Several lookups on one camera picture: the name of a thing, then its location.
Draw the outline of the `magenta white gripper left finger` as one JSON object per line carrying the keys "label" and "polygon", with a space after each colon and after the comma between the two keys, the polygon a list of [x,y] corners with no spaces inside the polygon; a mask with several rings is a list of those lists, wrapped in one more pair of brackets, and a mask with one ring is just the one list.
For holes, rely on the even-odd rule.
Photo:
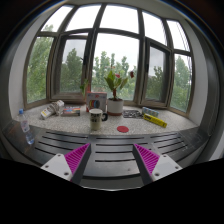
{"label": "magenta white gripper left finger", "polygon": [[56,154],[42,169],[65,180],[80,184],[91,154],[91,144],[82,145],[67,154]]}

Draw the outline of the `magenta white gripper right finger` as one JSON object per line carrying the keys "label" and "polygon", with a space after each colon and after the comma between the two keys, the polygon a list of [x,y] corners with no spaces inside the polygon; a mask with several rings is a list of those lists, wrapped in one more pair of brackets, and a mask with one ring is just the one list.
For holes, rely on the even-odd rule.
{"label": "magenta white gripper right finger", "polygon": [[133,155],[144,185],[157,181],[182,169],[182,167],[167,154],[158,155],[138,144],[133,145]]}

